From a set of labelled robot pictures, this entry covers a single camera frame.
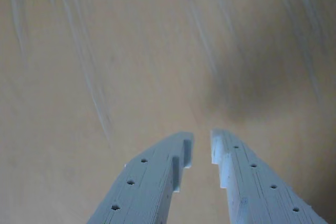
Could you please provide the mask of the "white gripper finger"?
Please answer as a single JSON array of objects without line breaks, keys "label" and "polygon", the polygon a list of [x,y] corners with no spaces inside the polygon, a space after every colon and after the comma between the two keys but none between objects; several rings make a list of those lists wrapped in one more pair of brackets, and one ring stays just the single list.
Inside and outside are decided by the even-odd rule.
[{"label": "white gripper finger", "polygon": [[193,144],[192,133],[177,132],[131,159],[88,223],[166,223]]},{"label": "white gripper finger", "polygon": [[231,223],[325,223],[243,141],[229,131],[211,131],[212,163],[226,189]]}]

